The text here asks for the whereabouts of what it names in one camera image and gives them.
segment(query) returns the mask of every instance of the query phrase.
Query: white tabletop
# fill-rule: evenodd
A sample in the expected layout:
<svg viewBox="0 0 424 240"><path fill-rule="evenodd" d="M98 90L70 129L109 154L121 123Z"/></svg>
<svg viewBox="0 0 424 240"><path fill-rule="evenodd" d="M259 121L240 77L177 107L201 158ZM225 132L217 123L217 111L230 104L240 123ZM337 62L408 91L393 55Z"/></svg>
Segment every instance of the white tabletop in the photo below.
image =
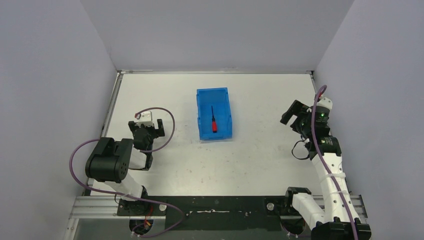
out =
<svg viewBox="0 0 424 240"><path fill-rule="evenodd" d="M220 87L228 88L233 136L200 141L196 89ZM142 109L163 107L173 113L175 134L153 153L150 170L129 171L151 196L281 196L288 187L321 195L311 161L291 154L300 135L280 123L294 100L311 106L314 95L309 74L125 74L107 137L132 138L128 121ZM157 148L170 135L172 121L160 110L152 115L155 122L163 119L166 134L154 140ZM297 147L299 157L308 154L301 144ZM93 186L111 190L101 182Z"/></svg>

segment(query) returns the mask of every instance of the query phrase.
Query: red screwdriver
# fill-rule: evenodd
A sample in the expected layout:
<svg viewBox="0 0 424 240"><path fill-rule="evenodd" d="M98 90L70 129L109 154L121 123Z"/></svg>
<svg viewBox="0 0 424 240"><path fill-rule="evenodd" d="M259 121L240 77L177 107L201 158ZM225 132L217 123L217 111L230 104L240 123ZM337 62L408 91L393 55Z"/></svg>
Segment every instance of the red screwdriver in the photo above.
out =
<svg viewBox="0 0 424 240"><path fill-rule="evenodd" d="M210 106L210 107L212 108L212 132L216 134L218 129L217 129L217 123L215 122L214 107L213 106Z"/></svg>

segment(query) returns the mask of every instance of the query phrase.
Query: blue plastic container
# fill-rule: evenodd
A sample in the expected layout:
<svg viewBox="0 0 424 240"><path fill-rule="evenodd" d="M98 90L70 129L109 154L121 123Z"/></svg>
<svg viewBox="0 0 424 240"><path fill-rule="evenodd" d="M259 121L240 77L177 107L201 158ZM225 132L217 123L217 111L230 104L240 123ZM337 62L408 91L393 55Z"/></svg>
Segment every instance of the blue plastic container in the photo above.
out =
<svg viewBox="0 0 424 240"><path fill-rule="evenodd" d="M230 139L233 136L228 89L206 88L197 90L197 124L200 140ZM212 108L217 132L212 132Z"/></svg>

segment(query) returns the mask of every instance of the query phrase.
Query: white table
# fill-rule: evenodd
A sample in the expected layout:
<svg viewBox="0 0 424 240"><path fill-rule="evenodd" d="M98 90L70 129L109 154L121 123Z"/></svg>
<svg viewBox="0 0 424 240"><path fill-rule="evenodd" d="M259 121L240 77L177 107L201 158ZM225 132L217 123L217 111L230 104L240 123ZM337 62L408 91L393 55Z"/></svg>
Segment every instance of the white table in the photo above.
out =
<svg viewBox="0 0 424 240"><path fill-rule="evenodd" d="M219 87L228 88L232 139L200 141L196 89ZM132 138L128 121L142 109L173 113L175 134L153 153L150 170L129 171L151 196L281 196L287 187L321 195L311 161L291 154L300 135L280 123L294 100L311 106L314 95L309 74L124 74L107 137ZM157 148L170 135L172 121L163 111L152 115L155 122L163 119L166 134L154 140ZM308 154L297 147L295 154ZM112 190L101 182L93 186Z"/></svg>

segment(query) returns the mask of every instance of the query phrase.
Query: bolt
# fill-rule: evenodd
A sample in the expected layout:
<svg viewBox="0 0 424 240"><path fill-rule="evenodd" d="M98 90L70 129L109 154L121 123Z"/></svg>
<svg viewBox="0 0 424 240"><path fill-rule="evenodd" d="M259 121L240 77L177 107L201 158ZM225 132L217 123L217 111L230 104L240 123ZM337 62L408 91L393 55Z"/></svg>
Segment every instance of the bolt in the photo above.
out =
<svg viewBox="0 0 424 240"><path fill-rule="evenodd" d="M162 212L165 211L167 209L166 205L160 204L159 205L159 210L161 210Z"/></svg>
<svg viewBox="0 0 424 240"><path fill-rule="evenodd" d="M274 203L269 202L269 203L266 205L266 209L268 209L269 211L274 210Z"/></svg>

